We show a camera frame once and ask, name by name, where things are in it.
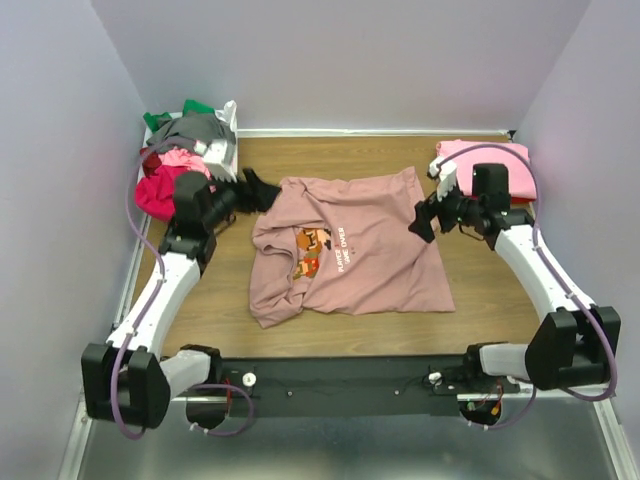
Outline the dusty pink printed t-shirt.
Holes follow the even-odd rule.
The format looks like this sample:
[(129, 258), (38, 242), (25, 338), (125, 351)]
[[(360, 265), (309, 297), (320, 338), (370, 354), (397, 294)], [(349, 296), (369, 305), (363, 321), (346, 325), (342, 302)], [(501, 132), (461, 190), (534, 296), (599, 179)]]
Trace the dusty pink printed t-shirt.
[(452, 312), (435, 242), (410, 232), (425, 196), (415, 168), (354, 180), (286, 177), (258, 217), (249, 309), (264, 328), (303, 310)]

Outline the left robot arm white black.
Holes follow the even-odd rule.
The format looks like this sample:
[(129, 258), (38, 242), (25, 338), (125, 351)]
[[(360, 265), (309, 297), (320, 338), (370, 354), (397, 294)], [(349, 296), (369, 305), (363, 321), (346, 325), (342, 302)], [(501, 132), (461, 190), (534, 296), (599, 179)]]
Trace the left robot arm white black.
[(222, 379), (217, 349), (187, 345), (165, 359), (168, 331), (190, 291), (201, 280), (217, 247), (216, 233), (238, 213), (265, 213), (281, 189), (246, 168), (238, 180), (186, 172), (174, 182), (174, 215), (162, 241), (149, 249), (152, 274), (125, 319), (102, 344), (81, 357), (90, 418), (114, 422), (132, 440), (164, 420), (170, 402), (191, 389), (233, 390)]

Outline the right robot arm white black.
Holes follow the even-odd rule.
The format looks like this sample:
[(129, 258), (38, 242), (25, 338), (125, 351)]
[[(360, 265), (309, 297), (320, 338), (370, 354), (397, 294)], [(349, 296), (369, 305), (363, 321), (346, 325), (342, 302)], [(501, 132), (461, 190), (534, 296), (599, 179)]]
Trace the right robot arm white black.
[(515, 274), (539, 317), (527, 344), (486, 343), (468, 348), (459, 372), (467, 378), (510, 376), (540, 390), (602, 384), (613, 395), (615, 352), (621, 320), (612, 307), (598, 306), (568, 276), (547, 248), (528, 210), (514, 208), (506, 166), (478, 164), (472, 192), (458, 186), (454, 162), (440, 159), (428, 169), (436, 190), (415, 206), (410, 232), (431, 243), (435, 233), (472, 228)]

